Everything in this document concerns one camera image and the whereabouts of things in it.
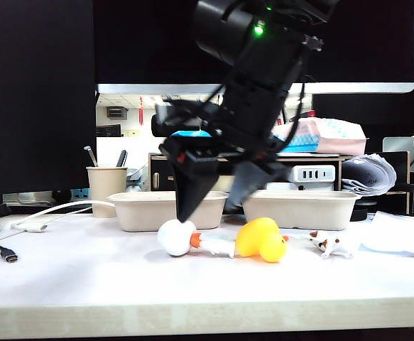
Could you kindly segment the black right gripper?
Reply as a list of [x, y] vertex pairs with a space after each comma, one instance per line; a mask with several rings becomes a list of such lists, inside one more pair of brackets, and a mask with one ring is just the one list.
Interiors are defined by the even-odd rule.
[[[176, 215], [187, 221], [218, 180], [218, 160], [205, 156], [241, 154], [272, 158], [295, 137], [295, 123], [283, 138], [272, 132], [290, 85], [230, 84], [221, 104], [168, 99], [163, 108], [164, 151], [175, 176]], [[228, 158], [234, 180], [226, 212], [242, 209], [243, 202], [266, 183], [287, 175], [287, 166], [275, 160]]]

